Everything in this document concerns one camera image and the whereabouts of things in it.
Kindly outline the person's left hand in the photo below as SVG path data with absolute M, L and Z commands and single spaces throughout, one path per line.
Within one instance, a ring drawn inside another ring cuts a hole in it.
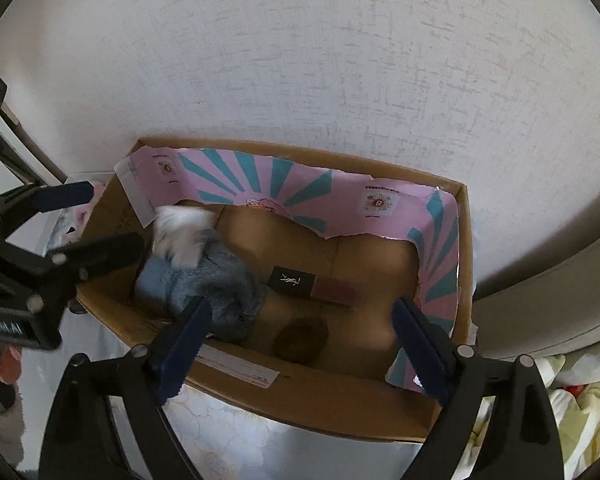
M 5 346 L 0 354 L 0 381 L 15 385 L 21 375 L 22 350 L 19 347 Z

